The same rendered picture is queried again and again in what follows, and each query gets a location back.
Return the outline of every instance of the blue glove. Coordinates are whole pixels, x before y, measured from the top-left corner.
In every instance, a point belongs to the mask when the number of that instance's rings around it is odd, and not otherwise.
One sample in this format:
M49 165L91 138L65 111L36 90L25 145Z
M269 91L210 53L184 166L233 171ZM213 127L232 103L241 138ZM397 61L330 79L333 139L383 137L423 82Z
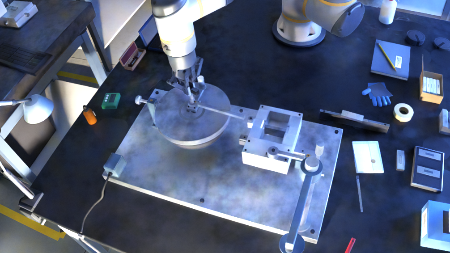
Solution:
M372 90L370 88L367 88L367 89L363 90L362 94L367 95L371 92L372 92ZM374 107L377 105L379 107L388 106L391 104L391 100L389 99L388 96L381 96L381 97L380 96L378 96L378 97L372 96L372 104Z

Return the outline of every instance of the black tabletop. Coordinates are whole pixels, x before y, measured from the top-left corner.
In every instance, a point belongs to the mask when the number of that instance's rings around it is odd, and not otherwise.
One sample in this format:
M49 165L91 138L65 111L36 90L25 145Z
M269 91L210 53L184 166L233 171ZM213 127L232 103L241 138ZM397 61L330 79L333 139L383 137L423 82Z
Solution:
M45 52L53 57L36 76L0 65L0 99L23 99L94 19L92 4L68 0L33 0L38 13L20 29L0 27L0 40ZM16 107L0 107L3 125Z
M356 238L355 252L438 252L420 246L420 212L428 200L450 203L450 183L444 181L443 192L437 194L411 187L410 178L416 145L442 151L445 158L450 155L450 137L438 133L438 115L449 105L450 52L439 51L432 43L437 37L450 38L450 23L397 12L387 26L378 21L379 9L366 7L363 21L348 37L327 33L317 46L295 49L272 36L280 12L280 3L270 0L234 1L195 22L196 52L204 58L205 81L224 90L232 104L298 111L304 120L344 129L319 241L307 243L305 252L344 252L351 237ZM408 81L370 73L375 40L407 45L406 33L412 29L427 38L424 45L411 46ZM425 70L443 75L441 105L419 100L422 55ZM134 104L134 97L147 98L152 87L170 75L167 57L156 52L148 52L134 71L121 66L112 71L88 104L97 114L97 124L88 125L81 115L33 183L44 192L37 215L80 230L84 215L99 198L103 164L143 107ZM393 94L392 105L373 107L369 97L361 95L371 82L386 84ZM169 88L163 83L157 87ZM116 110L101 109L108 92L121 93ZM394 119L397 103L412 106L410 122ZM384 134L322 121L320 109L347 110L391 126ZM352 141L378 141L384 165L383 174L360 174L363 213ZM396 171L397 149L405 151L404 172ZM444 174L450 176L448 164ZM85 235L130 253L275 253L281 237L114 183L107 185L104 200L87 218Z

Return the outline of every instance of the plastic bottle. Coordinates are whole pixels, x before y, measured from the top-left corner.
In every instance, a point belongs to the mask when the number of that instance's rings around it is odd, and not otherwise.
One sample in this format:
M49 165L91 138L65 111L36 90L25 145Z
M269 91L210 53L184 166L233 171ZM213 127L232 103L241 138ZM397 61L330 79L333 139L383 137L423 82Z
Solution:
M87 123L89 125L93 125L97 122L97 117L95 117L95 113L92 111L92 109L88 108L87 106L83 106L83 115L87 120Z
M379 21L385 25L392 24L394 21L395 10L397 9L396 0L383 0L380 9Z

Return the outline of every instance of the black keyboard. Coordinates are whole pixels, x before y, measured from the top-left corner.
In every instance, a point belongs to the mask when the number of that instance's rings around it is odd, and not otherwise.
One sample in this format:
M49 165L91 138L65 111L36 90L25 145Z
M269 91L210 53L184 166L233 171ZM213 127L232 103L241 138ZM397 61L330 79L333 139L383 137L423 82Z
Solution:
M50 57L48 53L0 42L0 64L31 75L36 75Z

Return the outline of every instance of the orange bottle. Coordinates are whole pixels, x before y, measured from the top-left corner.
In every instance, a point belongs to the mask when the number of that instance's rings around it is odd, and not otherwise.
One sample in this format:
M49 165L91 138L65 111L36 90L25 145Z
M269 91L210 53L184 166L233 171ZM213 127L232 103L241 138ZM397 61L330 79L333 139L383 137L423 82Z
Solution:
M93 125L97 122L97 117L95 117L95 113L92 111L92 109L88 108L87 106L83 106L83 115L85 116L87 123L89 123L89 125Z

